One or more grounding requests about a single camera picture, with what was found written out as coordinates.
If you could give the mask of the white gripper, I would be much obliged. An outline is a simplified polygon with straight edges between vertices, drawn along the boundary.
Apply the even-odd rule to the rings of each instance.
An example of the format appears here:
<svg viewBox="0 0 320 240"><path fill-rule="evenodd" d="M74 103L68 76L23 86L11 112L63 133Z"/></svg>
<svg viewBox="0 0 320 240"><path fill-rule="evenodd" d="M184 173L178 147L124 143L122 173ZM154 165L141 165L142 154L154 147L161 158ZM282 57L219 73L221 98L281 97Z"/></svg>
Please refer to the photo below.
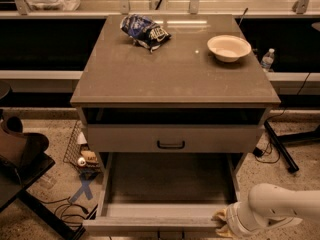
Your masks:
<svg viewBox="0 0 320 240"><path fill-rule="evenodd" d="M217 228L216 234L224 238L251 236L255 231L256 220L247 202L236 202L216 211L213 220L227 221L227 225Z"/></svg>

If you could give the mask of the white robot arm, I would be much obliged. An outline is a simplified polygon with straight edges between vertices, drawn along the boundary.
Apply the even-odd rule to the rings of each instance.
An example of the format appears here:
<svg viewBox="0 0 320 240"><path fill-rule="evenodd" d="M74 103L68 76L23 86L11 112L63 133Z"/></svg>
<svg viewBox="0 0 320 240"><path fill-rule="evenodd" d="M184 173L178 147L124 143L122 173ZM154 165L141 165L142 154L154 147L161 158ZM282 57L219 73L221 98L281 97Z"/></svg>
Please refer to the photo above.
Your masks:
<svg viewBox="0 0 320 240"><path fill-rule="evenodd" d="M303 219L320 222L320 191L294 191L276 185L255 185L245 201L216 212L223 223L221 237L249 237L264 230L298 225Z"/></svg>

